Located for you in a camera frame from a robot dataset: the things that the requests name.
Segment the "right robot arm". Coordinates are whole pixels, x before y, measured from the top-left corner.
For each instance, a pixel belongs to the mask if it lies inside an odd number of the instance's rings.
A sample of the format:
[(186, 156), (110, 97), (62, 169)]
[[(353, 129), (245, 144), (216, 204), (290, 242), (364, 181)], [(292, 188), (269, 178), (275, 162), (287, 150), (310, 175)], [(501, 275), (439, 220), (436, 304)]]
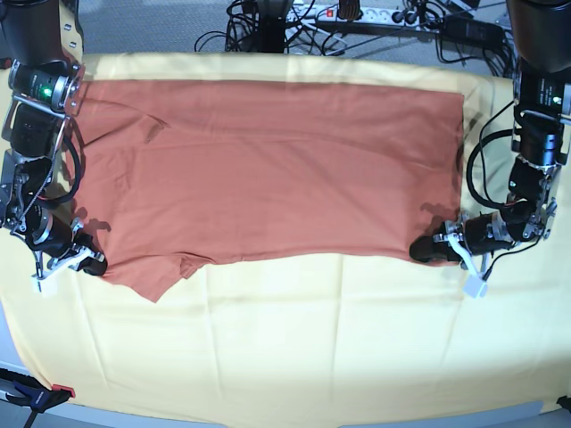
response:
[(55, 211), (79, 190), (83, 168), (72, 140), (85, 74), (77, 1), (3, 1), (1, 30), (12, 53), (11, 100), (1, 129), (1, 226), (22, 240), (44, 282), (63, 268), (102, 276), (107, 260), (83, 230)]

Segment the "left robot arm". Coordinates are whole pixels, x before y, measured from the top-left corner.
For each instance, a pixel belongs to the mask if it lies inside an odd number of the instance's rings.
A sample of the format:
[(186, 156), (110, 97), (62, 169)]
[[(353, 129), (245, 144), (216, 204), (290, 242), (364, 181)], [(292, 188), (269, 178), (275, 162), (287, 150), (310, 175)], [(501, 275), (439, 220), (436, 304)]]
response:
[[(570, 124), (570, 3), (509, 1), (507, 9), (518, 54), (510, 104), (514, 125), (480, 135), (466, 165), (468, 191), (489, 211), (445, 221), (432, 235), (420, 236), (410, 246), (410, 257), (417, 262), (461, 262), (538, 243), (550, 232), (556, 182), (568, 159), (562, 146)], [(516, 154), (505, 202), (479, 193), (473, 177), (484, 148), (500, 138), (510, 138)]]

